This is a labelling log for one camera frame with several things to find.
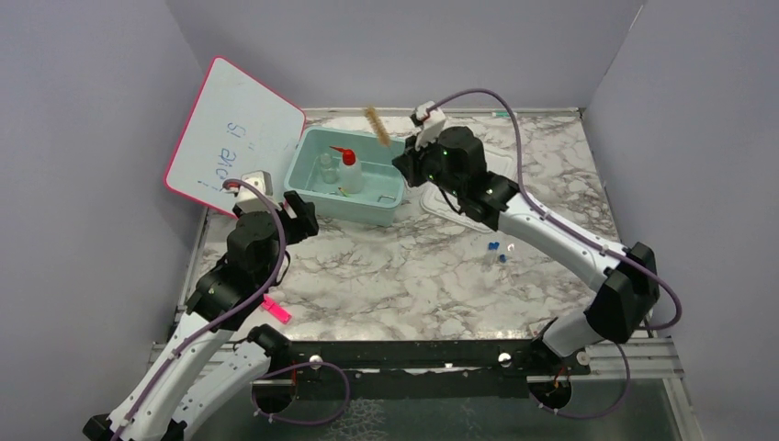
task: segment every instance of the white squeeze bottle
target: white squeeze bottle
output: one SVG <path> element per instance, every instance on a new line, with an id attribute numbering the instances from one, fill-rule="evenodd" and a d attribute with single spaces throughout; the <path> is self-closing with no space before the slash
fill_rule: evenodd
<path id="1" fill-rule="evenodd" d="M 344 192 L 359 193 L 363 189 L 363 168 L 357 160 L 355 152 L 341 147 L 330 147 L 333 150 L 341 152 L 341 166 L 338 175 L 341 177 L 341 188 Z"/>

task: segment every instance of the plastic bin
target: plastic bin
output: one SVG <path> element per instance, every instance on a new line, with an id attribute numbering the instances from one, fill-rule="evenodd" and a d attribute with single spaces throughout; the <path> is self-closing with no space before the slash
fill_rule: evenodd
<path id="1" fill-rule="evenodd" d="M 339 165 L 341 162 L 341 155 L 331 149 L 331 145 L 355 151 L 365 179 L 361 192 L 345 197 L 338 191 L 338 181 L 327 184 L 322 180 L 317 166 L 322 153 L 332 154 Z M 297 191 L 303 200 L 313 202 L 318 215 L 388 226 L 405 193 L 403 176 L 392 165 L 392 158 L 401 153 L 403 141 L 399 139 L 393 138 L 387 148 L 369 133 L 309 127 L 292 158 L 284 187 Z"/>

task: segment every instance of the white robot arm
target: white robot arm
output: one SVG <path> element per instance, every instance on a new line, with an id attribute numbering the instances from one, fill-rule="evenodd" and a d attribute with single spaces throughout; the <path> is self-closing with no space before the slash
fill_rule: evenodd
<path id="1" fill-rule="evenodd" d="M 596 293 L 588 307 L 549 323 L 536 349 L 560 358 L 603 340 L 624 343 L 660 295 L 651 249 L 642 243 L 628 248 L 592 234 L 552 212 L 517 182 L 488 171 L 481 140 L 467 127 L 444 129 L 446 117 L 433 102 L 416 108 L 411 119 L 419 130 L 392 161 L 411 187 L 436 185 L 447 202 L 457 200 L 459 214 L 533 245 Z"/>
<path id="2" fill-rule="evenodd" d="M 243 176 L 254 197 L 244 192 L 246 187 L 235 188 L 239 219 L 228 236 L 227 254 L 200 278 L 168 344 L 135 390 L 113 412 L 94 416 L 85 425 L 89 439 L 188 439 L 238 389 L 264 375 L 272 355 L 288 346 L 288 340 L 270 326 L 255 328 L 230 360 L 192 386 L 206 363 L 263 302 L 263 287 L 278 283 L 270 279 L 276 277 L 283 253 L 280 236 L 293 244 L 318 233 L 313 204 L 303 202 L 297 193 L 286 193 L 280 205 L 258 203 L 261 198 L 255 192 L 272 196 L 266 175 Z M 270 220 L 270 208 L 275 209 L 282 232 Z"/>

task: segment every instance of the pink highlighter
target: pink highlighter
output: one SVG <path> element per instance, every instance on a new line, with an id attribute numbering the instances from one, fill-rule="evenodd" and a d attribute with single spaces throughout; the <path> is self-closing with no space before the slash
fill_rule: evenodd
<path id="1" fill-rule="evenodd" d="M 274 316 L 276 320 L 287 324 L 289 322 L 289 319 L 292 318 L 291 315 L 289 315 L 289 312 L 278 305 L 273 299 L 265 296 L 265 301 L 263 301 L 263 304 L 261 305 L 266 311 L 270 312 L 270 315 Z"/>

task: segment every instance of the gray wall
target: gray wall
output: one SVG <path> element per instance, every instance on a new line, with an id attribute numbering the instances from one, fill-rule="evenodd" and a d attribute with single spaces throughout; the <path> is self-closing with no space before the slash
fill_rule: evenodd
<path id="1" fill-rule="evenodd" d="M 649 0 L 584 118 L 622 237 L 682 296 L 672 334 L 711 440 L 779 433 L 777 17 L 775 0 Z"/>
<path id="2" fill-rule="evenodd" d="M 0 438 L 81 440 L 170 323 L 199 209 L 163 171 L 202 73 L 162 1 L 0 6 Z"/>
<path id="3" fill-rule="evenodd" d="M 580 107 L 643 0 L 167 3 L 203 68 L 225 56 L 300 106 L 411 107 L 478 86 L 515 107 Z"/>

